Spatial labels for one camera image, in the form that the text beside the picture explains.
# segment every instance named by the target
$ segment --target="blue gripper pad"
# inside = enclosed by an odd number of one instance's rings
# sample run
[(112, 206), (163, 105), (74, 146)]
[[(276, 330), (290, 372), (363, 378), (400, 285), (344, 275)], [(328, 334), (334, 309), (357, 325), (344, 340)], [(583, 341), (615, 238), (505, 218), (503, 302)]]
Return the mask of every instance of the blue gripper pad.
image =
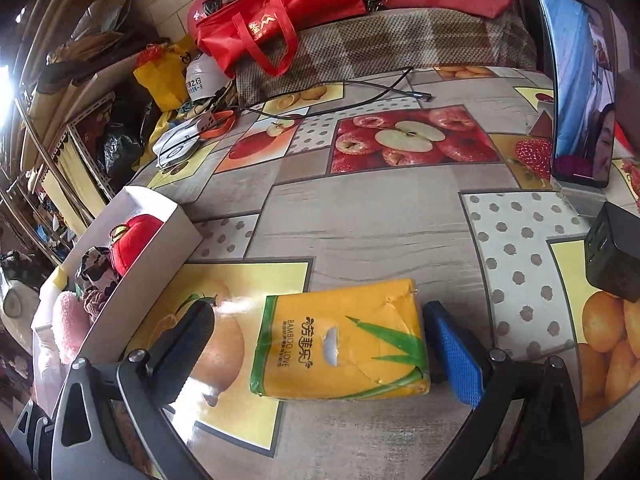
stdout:
[(469, 330), (460, 328), (439, 301), (422, 307), (427, 343), (460, 402), (474, 408), (484, 394), (491, 366), (487, 351)]

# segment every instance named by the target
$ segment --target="light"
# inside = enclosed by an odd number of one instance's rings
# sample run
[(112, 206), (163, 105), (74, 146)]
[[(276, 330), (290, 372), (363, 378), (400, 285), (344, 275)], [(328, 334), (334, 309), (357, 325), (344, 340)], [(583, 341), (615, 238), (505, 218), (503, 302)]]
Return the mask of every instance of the light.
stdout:
[(9, 81), (9, 67), (0, 67), (0, 127), (6, 121), (6, 117), (14, 101), (14, 90)]
[(23, 7), (20, 11), (20, 14), (15, 17), (15, 23), (20, 23), (22, 21), (22, 15), (24, 14), (25, 10), (27, 10), (26, 7)]

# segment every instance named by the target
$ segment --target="smartphone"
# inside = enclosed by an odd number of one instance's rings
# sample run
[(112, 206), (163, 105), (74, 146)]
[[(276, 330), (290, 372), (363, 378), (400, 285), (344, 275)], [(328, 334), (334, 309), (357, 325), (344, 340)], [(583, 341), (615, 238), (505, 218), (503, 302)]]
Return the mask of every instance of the smartphone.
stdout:
[(578, 0), (539, 0), (554, 66), (556, 180), (607, 187), (615, 84), (600, 13)]

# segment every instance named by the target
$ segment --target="apple print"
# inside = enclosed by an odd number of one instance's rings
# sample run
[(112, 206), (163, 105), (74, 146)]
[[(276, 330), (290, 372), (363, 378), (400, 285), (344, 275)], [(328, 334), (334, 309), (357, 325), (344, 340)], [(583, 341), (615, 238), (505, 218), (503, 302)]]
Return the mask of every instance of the apple print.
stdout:
[(359, 128), (376, 128), (379, 130), (393, 127), (393, 123), (388, 120), (387, 114), (384, 112), (381, 114), (354, 117), (353, 124)]
[(277, 137), (280, 134), (284, 133), (284, 131), (288, 130), (296, 124), (296, 121), (290, 119), (278, 119), (271, 126), (268, 126), (266, 129), (266, 134), (270, 137)]
[(376, 141), (376, 131), (356, 128), (335, 140), (335, 149), (345, 155), (367, 155), (378, 152), (382, 146)]
[(175, 175), (175, 174), (180, 173), (188, 165), (189, 165), (189, 161), (188, 160), (185, 160), (185, 161), (181, 162), (180, 164), (177, 164), (176, 166), (171, 168), (171, 174)]
[(231, 160), (235, 160), (237, 158), (254, 155), (269, 146), (275, 139), (275, 137), (271, 137), (267, 132), (259, 132), (252, 136), (245, 137), (233, 145), (228, 157)]
[(446, 130), (462, 132), (465, 130), (473, 130), (476, 127), (476, 122), (469, 117), (469, 114), (466, 113), (463, 107), (450, 106), (447, 108), (434, 108), (426, 112), (430, 123)]
[(442, 152), (434, 147), (430, 152), (404, 152), (382, 148), (382, 158), (390, 166), (412, 166), (414, 164), (437, 164), (445, 160)]
[(381, 130), (376, 133), (376, 140), (386, 148), (402, 152), (430, 152), (433, 149), (431, 141), (417, 132)]
[(498, 155), (477, 137), (450, 135), (437, 144), (438, 149), (456, 162), (494, 162)]
[(419, 123), (418, 121), (400, 121), (396, 123), (396, 130), (406, 134), (415, 134), (428, 140), (444, 140), (444, 134), (430, 124)]
[(338, 136), (348, 134), (353, 130), (357, 130), (358, 127), (353, 124), (351, 119), (343, 119), (338, 122)]
[(550, 95), (543, 94), (543, 93), (536, 94), (536, 99), (538, 101), (543, 101), (545, 103), (552, 103), (554, 101), (554, 99)]
[(334, 152), (334, 160), (331, 162), (331, 173), (349, 173), (350, 171), (362, 171), (378, 168), (377, 153), (369, 155), (347, 155)]

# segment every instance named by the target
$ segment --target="phone stand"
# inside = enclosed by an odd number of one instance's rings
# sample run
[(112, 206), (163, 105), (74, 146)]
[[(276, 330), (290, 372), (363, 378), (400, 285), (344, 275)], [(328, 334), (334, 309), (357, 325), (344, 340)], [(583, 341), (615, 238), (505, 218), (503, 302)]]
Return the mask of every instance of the phone stand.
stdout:
[(604, 192), (595, 187), (562, 182), (553, 177), (551, 177), (551, 186), (564, 195), (564, 199), (580, 216), (596, 218), (602, 209), (602, 205), (607, 201)]

